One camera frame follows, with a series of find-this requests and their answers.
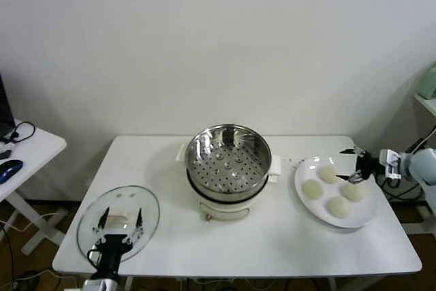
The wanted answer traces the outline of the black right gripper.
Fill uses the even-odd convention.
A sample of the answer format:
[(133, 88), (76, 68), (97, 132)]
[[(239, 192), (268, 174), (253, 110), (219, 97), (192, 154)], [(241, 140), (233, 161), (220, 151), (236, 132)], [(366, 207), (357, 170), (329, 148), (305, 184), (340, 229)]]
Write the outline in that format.
[(336, 174), (336, 177), (347, 181), (351, 184), (358, 184), (369, 179), (371, 175), (377, 177), (381, 174), (381, 164), (378, 157), (373, 157), (371, 154), (359, 147), (344, 149), (339, 152), (344, 155), (357, 155), (355, 172), (351, 175)]

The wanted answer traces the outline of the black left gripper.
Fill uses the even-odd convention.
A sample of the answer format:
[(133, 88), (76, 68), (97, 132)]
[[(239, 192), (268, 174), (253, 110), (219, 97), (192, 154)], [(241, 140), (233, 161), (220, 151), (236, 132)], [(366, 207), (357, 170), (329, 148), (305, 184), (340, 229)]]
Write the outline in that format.
[(107, 207), (99, 218), (97, 226), (94, 227), (96, 237), (97, 252), (100, 253), (97, 270), (104, 272), (117, 273), (122, 256), (132, 250), (134, 245), (142, 236), (142, 209), (139, 209), (134, 229), (128, 234), (106, 234), (102, 232), (105, 228), (109, 214)]

